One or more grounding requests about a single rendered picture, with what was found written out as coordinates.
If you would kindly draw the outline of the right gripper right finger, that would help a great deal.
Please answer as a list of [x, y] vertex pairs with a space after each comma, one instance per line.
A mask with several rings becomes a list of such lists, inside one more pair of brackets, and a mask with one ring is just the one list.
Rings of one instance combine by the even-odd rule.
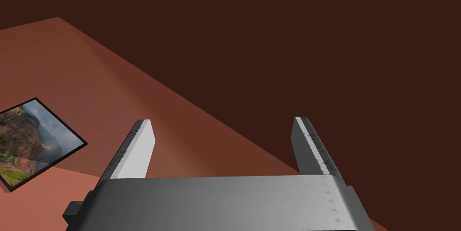
[[301, 175], [332, 175], [344, 182], [338, 168], [307, 117], [295, 117], [291, 144]]

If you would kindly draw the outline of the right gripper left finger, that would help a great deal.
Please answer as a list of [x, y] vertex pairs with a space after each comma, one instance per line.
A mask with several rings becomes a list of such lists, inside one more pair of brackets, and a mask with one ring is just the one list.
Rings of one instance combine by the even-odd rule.
[[98, 183], [109, 179], [145, 178], [155, 141], [151, 121], [136, 121]]

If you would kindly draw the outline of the black-framed landscape picture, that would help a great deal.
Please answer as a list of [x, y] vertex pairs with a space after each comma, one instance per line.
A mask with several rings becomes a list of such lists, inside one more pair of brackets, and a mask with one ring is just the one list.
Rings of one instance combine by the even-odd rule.
[[0, 112], [0, 182], [8, 192], [88, 144], [38, 98]]

